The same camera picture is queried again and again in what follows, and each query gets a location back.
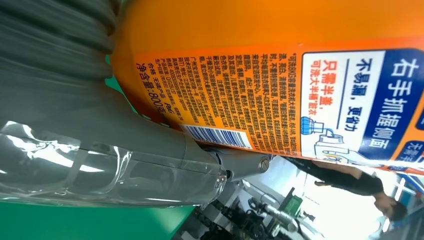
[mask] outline barcode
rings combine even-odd
[[[183,127],[198,141],[252,149],[249,138],[243,131],[189,125]]]

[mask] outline person's arm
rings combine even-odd
[[[356,179],[361,178],[361,175],[363,173],[362,170],[353,166],[346,166],[346,165],[322,162],[322,161],[312,161],[312,162],[313,164],[317,165],[320,168],[331,169],[331,170],[335,170],[344,174],[350,174]]]

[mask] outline blue label panel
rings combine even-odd
[[[424,109],[422,109],[421,111],[422,111],[422,113],[421,113],[421,116],[418,119],[418,122],[416,123],[416,128],[419,129],[419,130],[424,130]]]
[[[422,163],[424,157],[424,141],[409,141],[403,146],[402,151],[396,157],[396,161],[404,161],[410,163]]]
[[[424,53],[417,49],[387,50],[358,151],[361,155],[369,160],[389,160],[392,157],[423,89]]]

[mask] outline metal bolt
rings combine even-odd
[[[270,159],[267,156],[263,156],[259,163],[259,168],[266,172],[270,168]]]

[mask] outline person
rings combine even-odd
[[[285,159],[299,170],[320,179],[315,182],[317,186],[331,186],[361,196],[373,196],[375,207],[390,221],[400,221],[408,214],[402,203],[386,195],[380,178],[356,167],[293,157]]]

